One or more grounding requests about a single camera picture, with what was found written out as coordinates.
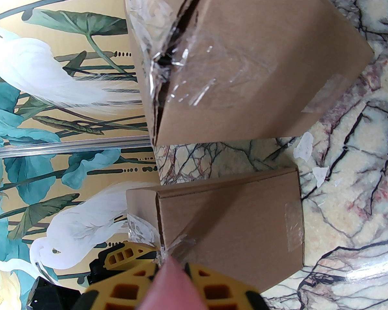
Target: pink object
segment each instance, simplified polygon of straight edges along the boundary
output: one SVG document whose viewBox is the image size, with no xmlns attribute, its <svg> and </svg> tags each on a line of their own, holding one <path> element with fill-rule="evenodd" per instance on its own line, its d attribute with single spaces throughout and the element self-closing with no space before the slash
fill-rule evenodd
<svg viewBox="0 0 388 310">
<path fill-rule="evenodd" d="M 169 257 L 138 310 L 208 310 L 208 307 L 178 262 Z"/>
</svg>

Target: green leaf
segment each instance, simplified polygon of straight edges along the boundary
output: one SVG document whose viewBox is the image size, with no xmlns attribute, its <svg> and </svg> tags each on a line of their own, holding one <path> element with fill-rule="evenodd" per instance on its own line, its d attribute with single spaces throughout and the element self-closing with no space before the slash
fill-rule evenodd
<svg viewBox="0 0 388 310">
<path fill-rule="evenodd" d="M 16 114 L 22 116 L 24 120 L 26 120 L 37 115 L 39 112 L 44 111 L 48 107 L 49 105 L 46 103 L 30 96 L 30 98 L 18 109 Z"/>
<path fill-rule="evenodd" d="M 91 12 L 78 13 L 35 8 L 31 14 L 24 12 L 22 20 L 29 24 L 85 36 L 128 34 L 125 19 Z"/>
<path fill-rule="evenodd" d="M 69 130 L 77 133 L 98 134 L 103 136 L 103 132 L 101 130 L 93 129 L 89 126 L 80 125 L 75 121 L 64 121 L 62 119 L 52 118 L 49 116 L 35 116 L 33 117 L 33 119 L 49 127 L 54 127 L 55 129 L 59 130 Z"/>
<path fill-rule="evenodd" d="M 83 52 L 80 52 L 71 61 L 69 61 L 67 65 L 64 66 L 64 70 L 70 77 L 73 77 L 76 71 L 69 70 L 69 68 L 78 69 L 81 66 L 82 62 L 86 59 L 86 54 L 87 54 L 86 50 L 84 50 Z"/>
<path fill-rule="evenodd" d="M 67 205 L 79 197 L 78 193 L 59 196 L 47 201 L 32 204 L 24 211 L 20 223 L 14 230 L 10 231 L 7 237 L 11 240 L 23 238 L 27 231 L 45 217 L 58 213 Z"/>
</svg>

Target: brown cardboard box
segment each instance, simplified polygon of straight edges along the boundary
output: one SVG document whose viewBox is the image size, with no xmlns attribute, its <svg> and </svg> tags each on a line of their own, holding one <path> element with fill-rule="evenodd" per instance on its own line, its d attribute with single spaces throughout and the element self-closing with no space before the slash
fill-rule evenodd
<svg viewBox="0 0 388 310">
<path fill-rule="evenodd" d="M 373 57 L 327 0 L 126 0 L 126 8 L 156 146 L 299 136 Z"/>
<path fill-rule="evenodd" d="M 131 235 L 158 235 L 182 264 L 206 265 L 261 291 L 302 269 L 295 169 L 131 189 L 126 200 Z"/>
</svg>

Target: painted wallpaper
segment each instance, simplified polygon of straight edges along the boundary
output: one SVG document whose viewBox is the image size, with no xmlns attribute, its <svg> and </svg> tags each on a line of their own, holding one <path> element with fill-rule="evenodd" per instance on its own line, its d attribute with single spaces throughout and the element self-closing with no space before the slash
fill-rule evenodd
<svg viewBox="0 0 388 310">
<path fill-rule="evenodd" d="M 148 134 L 123 0 L 0 0 L 0 147 Z"/>
<path fill-rule="evenodd" d="M 25 309 L 39 275 L 83 292 L 127 240 L 126 190 L 158 184 L 150 148 L 0 159 L 0 310 Z"/>
</svg>

